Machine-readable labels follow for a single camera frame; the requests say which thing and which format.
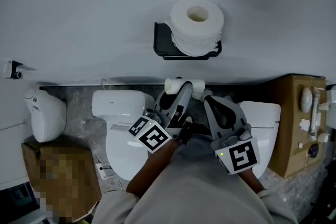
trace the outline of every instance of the toilet paper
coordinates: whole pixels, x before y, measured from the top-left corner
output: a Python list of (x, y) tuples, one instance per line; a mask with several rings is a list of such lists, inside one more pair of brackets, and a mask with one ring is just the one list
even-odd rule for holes
[(185, 82), (191, 82), (194, 93), (203, 93), (205, 82), (201, 79), (166, 79), (164, 82), (164, 90), (166, 94), (177, 94)]
[(165, 22), (172, 31), (176, 47), (189, 56), (203, 56), (216, 50), (221, 39), (224, 15), (209, 0), (181, 0)]

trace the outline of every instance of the gray floor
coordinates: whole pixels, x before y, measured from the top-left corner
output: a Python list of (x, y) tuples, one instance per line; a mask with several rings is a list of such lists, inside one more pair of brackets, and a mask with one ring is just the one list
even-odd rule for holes
[[(215, 86), (210, 87), (217, 96), (230, 95), (234, 101), (238, 100), (238, 91), (244, 91), (245, 86)], [(106, 123), (100, 118), (94, 118), (91, 112), (92, 94), (102, 87), (45, 87), (51, 95), (65, 101), (68, 107), (67, 126), (65, 134), (72, 136), (81, 145), (89, 147), (103, 164), (108, 162), (105, 152)], [(157, 98), (163, 90), (162, 86), (106, 86), (106, 89), (140, 90)], [(207, 125), (203, 104), (191, 99), (188, 113), (195, 122)], [(267, 169), (261, 177), (262, 184), (269, 189), (277, 191), (284, 201), (292, 208), (298, 220), (302, 220), (311, 210), (310, 203), (316, 201), (319, 190), (326, 175), (324, 167), (330, 163), (334, 156), (334, 144), (328, 143), (324, 147), (322, 163), (307, 170), (283, 179)], [(106, 170), (108, 175), (114, 175), (113, 170)], [(128, 182), (114, 176), (102, 180), (97, 172), (102, 193), (109, 190), (126, 187)]]

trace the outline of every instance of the brown cardboard box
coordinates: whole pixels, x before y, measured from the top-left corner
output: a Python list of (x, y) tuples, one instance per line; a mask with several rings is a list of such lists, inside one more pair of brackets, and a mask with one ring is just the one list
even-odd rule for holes
[[(320, 90), (320, 103), (327, 101), (325, 78), (311, 76), (289, 75), (265, 82), (254, 92), (253, 101), (275, 103), (281, 106), (281, 117), (276, 144), (268, 168), (282, 177), (288, 177), (308, 166), (318, 163), (322, 156), (323, 143), (319, 144), (319, 153), (316, 158), (308, 156), (307, 152), (312, 144), (309, 132), (300, 129), (301, 119), (311, 121), (312, 109), (308, 113), (300, 110), (302, 89), (313, 87)], [(318, 134), (325, 132), (326, 113), (321, 112), (321, 125)]]
[(101, 198), (91, 150), (28, 142), (22, 151), (32, 187), (66, 223), (87, 215)]

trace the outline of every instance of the gray shirt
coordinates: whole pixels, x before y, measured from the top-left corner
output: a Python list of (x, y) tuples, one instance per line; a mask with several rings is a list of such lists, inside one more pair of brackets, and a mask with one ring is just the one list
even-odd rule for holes
[(255, 194), (238, 175), (228, 175), (209, 147), (194, 135), (139, 200), (126, 191), (104, 194), (92, 224), (297, 223), (269, 190)]

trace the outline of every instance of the toilet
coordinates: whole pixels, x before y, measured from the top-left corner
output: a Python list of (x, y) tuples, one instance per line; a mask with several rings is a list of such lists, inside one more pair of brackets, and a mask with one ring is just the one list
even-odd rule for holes
[(28, 89), (24, 100), (32, 115), (31, 126), (38, 142), (54, 140), (63, 133), (67, 122), (64, 102), (38, 89)]
[(113, 170), (131, 180), (148, 159), (148, 152), (128, 129), (154, 107), (154, 99), (140, 91), (99, 90), (92, 96), (92, 114), (106, 121), (106, 155)]
[(281, 106), (278, 104), (244, 101), (240, 103), (251, 135), (258, 140), (260, 164), (252, 168), (257, 178), (265, 172), (277, 139)]

